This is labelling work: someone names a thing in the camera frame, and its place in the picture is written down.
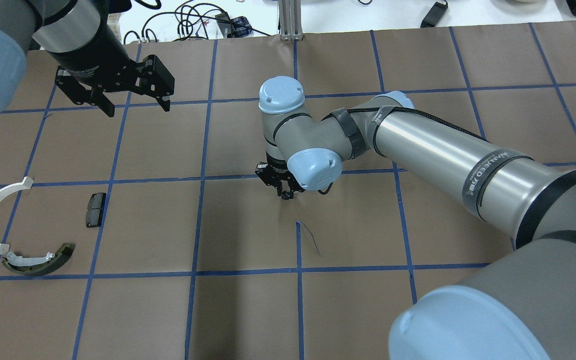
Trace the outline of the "black brake pad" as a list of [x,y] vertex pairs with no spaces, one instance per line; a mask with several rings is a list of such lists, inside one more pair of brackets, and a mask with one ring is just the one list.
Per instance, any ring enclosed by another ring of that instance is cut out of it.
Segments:
[[86,227],[101,227],[105,212],[106,193],[94,193],[90,196],[86,208]]

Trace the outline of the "olive brake shoe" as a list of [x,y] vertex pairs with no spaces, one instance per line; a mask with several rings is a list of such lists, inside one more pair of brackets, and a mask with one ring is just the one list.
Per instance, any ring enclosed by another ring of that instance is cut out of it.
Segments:
[[73,256],[75,244],[63,243],[55,253],[43,257],[23,257],[9,251],[1,260],[8,271],[26,277],[49,275],[64,266]]

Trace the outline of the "black power adapter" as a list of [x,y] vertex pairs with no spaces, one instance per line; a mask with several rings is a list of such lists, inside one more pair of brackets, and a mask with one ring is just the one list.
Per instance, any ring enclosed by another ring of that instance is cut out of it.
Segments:
[[445,16],[448,9],[449,9],[448,0],[436,1],[423,17],[420,23],[420,28],[436,27],[439,24],[439,22],[441,22],[442,18]]

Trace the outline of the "aluminium frame post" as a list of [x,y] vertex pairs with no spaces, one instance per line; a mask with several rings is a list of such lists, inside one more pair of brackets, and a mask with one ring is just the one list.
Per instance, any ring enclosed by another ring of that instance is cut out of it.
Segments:
[[301,0],[278,0],[278,30],[281,41],[303,39]]

